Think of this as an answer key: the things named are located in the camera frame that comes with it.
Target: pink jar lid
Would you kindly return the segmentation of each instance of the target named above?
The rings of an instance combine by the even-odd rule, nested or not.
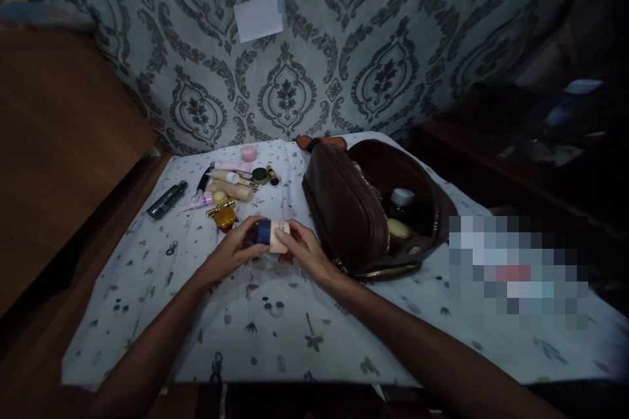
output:
[[[240,156],[245,162],[253,162],[257,159],[256,146],[245,145],[240,148]]]

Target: blue jar lid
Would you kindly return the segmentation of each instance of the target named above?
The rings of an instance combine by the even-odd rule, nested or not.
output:
[[[257,224],[256,244],[271,243],[271,220],[263,219]]]

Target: wooden furniture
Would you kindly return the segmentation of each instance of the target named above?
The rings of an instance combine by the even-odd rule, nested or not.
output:
[[[0,90],[0,416],[76,417],[63,355],[170,154],[142,158],[156,135],[88,35],[0,31]]]
[[[0,87],[1,316],[155,133],[87,35],[0,33]]]

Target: toiletry bag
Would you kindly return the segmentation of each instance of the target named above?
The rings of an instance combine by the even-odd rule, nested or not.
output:
[[[324,251],[342,272],[362,281],[419,270],[447,240],[449,217],[457,215],[452,200],[415,159],[376,139],[347,152],[318,144],[302,187]],[[408,209],[411,236],[392,250],[384,205],[396,188],[413,191],[415,199]]]

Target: pink container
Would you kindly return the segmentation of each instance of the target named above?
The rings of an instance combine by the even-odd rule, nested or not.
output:
[[[245,164],[243,162],[222,162],[217,160],[215,162],[210,162],[210,167],[212,167],[213,170],[227,170],[228,172],[251,172],[251,164]]]
[[[240,148],[240,156],[245,162],[253,162],[257,159],[256,146],[246,145]]]

